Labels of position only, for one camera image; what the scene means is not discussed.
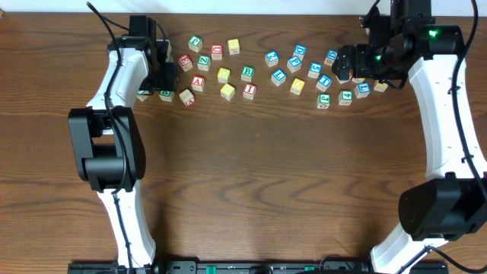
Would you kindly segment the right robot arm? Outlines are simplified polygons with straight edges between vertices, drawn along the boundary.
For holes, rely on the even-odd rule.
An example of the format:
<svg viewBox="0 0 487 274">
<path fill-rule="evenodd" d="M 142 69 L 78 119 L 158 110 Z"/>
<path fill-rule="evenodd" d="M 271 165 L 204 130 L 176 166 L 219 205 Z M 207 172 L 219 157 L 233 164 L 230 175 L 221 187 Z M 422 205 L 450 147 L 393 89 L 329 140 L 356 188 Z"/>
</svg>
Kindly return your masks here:
<svg viewBox="0 0 487 274">
<path fill-rule="evenodd" d="M 486 161 L 466 92 L 472 38 L 437 24 L 429 1 L 393 0 L 360 19 L 366 44 L 342 46 L 333 63 L 339 79 L 367 78 L 400 89 L 410 84 L 425 137 L 426 181 L 399 198 L 399 224 L 370 252 L 372 273 L 432 273 L 420 261 L 476 233 L 486 222 Z"/>
</svg>

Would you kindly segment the green R block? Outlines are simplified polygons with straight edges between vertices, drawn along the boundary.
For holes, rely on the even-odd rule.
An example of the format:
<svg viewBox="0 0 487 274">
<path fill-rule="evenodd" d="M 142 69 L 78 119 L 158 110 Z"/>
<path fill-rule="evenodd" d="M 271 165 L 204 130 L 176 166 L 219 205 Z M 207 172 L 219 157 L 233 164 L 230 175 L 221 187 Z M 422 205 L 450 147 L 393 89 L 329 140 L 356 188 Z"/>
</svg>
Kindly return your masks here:
<svg viewBox="0 0 487 274">
<path fill-rule="evenodd" d="M 160 91 L 159 97 L 162 101 L 172 102 L 173 98 L 174 98 L 174 92 L 173 91 Z"/>
</svg>

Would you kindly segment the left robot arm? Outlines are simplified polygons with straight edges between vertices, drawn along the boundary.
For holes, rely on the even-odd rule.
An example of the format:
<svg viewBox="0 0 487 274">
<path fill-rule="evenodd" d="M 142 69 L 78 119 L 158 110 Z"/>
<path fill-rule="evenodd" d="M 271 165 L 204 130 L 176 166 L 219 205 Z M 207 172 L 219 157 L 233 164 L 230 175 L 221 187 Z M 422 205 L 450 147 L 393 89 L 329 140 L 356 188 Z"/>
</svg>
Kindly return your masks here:
<svg viewBox="0 0 487 274">
<path fill-rule="evenodd" d="M 146 15 L 133 15 L 127 33 L 107 47 L 109 66 L 86 107 L 68 115 L 68 127 L 79 177 L 103 203 L 116 238 L 114 263 L 70 265 L 76 273 L 162 273 L 163 263 L 145 218 L 141 182 L 146 156 L 133 108 L 137 98 L 155 92 L 174 93 L 177 69 L 160 25 Z"/>
</svg>

